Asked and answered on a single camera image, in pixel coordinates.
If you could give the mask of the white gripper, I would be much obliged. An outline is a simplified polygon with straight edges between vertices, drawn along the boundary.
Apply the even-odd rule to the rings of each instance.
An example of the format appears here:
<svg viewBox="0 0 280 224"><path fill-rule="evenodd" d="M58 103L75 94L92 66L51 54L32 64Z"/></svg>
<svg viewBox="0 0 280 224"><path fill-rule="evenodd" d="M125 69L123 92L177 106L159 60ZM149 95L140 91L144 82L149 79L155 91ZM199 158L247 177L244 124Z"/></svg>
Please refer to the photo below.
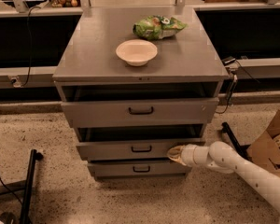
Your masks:
<svg viewBox="0 0 280 224"><path fill-rule="evenodd" d="M167 151L167 157L171 161L175 161L179 164L194 167L197 163L194 160L196 145L186 145L186 146L175 146L171 147Z"/></svg>

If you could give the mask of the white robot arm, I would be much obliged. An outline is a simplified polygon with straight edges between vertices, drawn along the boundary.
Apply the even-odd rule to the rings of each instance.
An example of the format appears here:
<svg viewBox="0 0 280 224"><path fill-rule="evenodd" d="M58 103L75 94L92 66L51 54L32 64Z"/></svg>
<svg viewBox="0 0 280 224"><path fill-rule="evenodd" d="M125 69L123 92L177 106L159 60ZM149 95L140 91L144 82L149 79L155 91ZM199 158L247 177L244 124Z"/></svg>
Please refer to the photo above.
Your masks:
<svg viewBox="0 0 280 224"><path fill-rule="evenodd" d="M220 173L238 174L277 210L280 224L280 177L244 159L228 144L216 141L209 147L175 146L167 151L167 157L188 167L202 166Z"/></svg>

